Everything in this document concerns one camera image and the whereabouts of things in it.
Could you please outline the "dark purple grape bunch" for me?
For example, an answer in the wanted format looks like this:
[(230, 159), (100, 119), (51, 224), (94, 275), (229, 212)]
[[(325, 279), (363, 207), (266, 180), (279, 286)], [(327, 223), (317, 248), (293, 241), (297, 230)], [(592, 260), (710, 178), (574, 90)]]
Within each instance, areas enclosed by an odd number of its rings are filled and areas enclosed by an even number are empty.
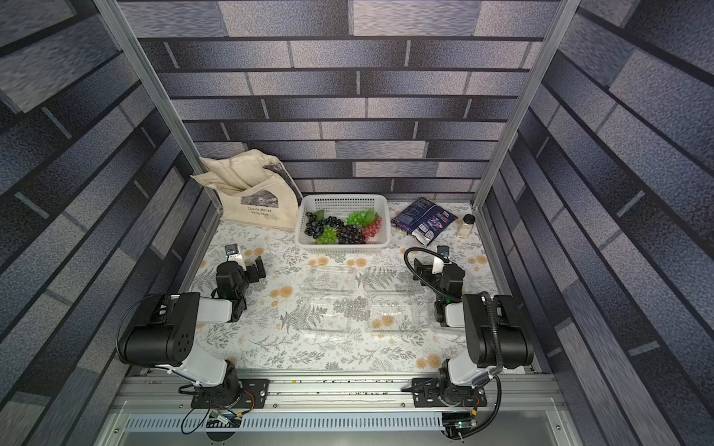
[(366, 243), (366, 236), (364, 236), (364, 230), (359, 226), (339, 226), (337, 232), (338, 243), (340, 245), (364, 245)]

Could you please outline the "red grape bunch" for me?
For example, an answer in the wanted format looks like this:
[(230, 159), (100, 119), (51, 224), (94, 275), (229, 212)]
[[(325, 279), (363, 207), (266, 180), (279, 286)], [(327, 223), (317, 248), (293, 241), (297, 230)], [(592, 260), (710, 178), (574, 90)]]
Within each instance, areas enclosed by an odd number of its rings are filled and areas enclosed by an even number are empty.
[(366, 241), (374, 241), (379, 234), (382, 225), (382, 218), (378, 217), (373, 223), (363, 228), (363, 234)]

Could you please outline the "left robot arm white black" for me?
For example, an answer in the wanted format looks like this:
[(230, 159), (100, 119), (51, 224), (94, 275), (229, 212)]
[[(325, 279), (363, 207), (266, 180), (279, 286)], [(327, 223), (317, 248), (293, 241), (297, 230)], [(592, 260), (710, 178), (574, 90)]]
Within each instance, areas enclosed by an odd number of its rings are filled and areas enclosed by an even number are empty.
[(201, 323), (239, 321), (247, 309), (249, 284), (265, 277), (262, 258), (245, 267), (231, 256), (217, 266), (217, 288), (210, 297), (197, 292), (147, 295), (139, 301), (138, 313), (117, 334), (120, 360), (186, 380), (180, 393), (192, 398), (193, 409), (263, 408), (269, 381), (241, 381), (231, 362), (209, 353), (194, 338)]

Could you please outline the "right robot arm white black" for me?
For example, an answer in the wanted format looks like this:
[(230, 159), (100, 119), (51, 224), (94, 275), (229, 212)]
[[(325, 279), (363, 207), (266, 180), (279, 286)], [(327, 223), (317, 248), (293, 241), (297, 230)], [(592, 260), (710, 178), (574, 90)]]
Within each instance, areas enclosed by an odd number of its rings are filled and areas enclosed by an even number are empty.
[(532, 323), (512, 295), (462, 292), (465, 271), (455, 263), (409, 266), (414, 279), (435, 293), (435, 320), (465, 331), (466, 349), (446, 359), (433, 378), (415, 378), (405, 391), (416, 407), (485, 407), (485, 386), (504, 370), (528, 366), (535, 348)]

